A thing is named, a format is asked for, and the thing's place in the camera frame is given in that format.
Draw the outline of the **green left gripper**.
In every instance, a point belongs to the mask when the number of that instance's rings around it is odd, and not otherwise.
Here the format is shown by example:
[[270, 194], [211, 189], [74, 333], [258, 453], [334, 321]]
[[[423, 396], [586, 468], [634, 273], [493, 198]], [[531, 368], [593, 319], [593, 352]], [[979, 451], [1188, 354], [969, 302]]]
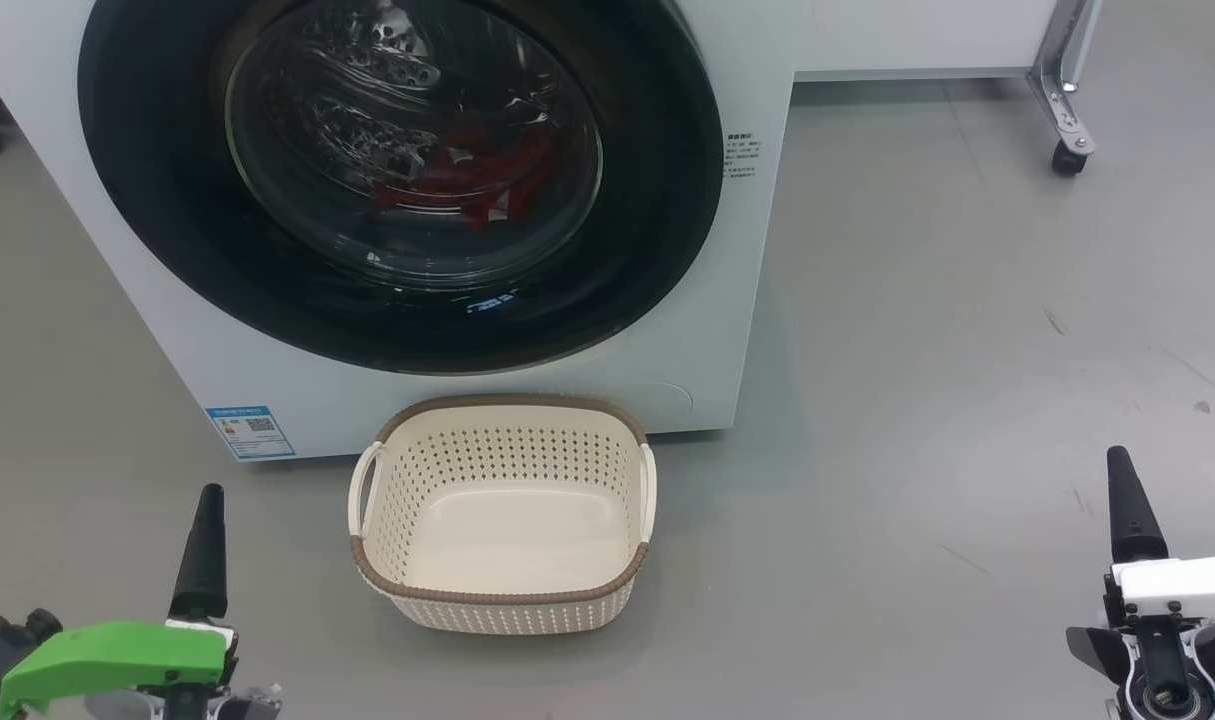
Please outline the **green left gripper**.
[[45, 714], [53, 701], [81, 697], [117, 719], [277, 719], [281, 688], [236, 692], [228, 685], [237, 635], [188, 620], [224, 619], [228, 610], [226, 497], [200, 492], [162, 625], [114, 620], [57, 633], [18, 661], [0, 682], [0, 719]]

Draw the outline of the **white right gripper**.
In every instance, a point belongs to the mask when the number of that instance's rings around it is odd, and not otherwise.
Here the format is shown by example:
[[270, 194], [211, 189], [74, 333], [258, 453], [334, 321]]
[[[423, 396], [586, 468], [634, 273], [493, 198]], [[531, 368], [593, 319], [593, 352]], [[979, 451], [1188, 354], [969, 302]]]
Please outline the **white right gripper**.
[[1169, 559], [1128, 448], [1107, 450], [1111, 556], [1104, 627], [1070, 627], [1075, 659], [1125, 687], [1174, 687], [1177, 671], [1215, 678], [1215, 557]]

